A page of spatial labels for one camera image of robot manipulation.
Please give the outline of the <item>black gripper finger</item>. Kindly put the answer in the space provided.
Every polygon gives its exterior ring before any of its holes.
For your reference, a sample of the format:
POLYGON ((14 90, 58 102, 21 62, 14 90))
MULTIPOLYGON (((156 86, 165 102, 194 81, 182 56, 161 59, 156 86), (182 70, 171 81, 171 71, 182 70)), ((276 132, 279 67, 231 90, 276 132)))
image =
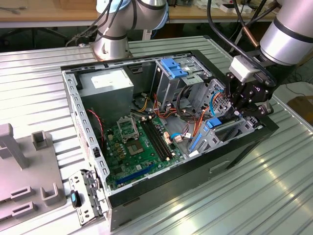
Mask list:
POLYGON ((242 83, 231 72, 228 72, 226 74, 226 79, 227 79, 226 94, 227 97, 229 98, 230 105, 233 109, 233 113, 234 115, 241 117, 242 112, 238 107, 238 103, 239 99, 241 98, 242 83))
POLYGON ((238 110, 243 117, 261 118, 273 113, 273 107, 269 102, 262 102, 259 105, 251 103, 238 110))

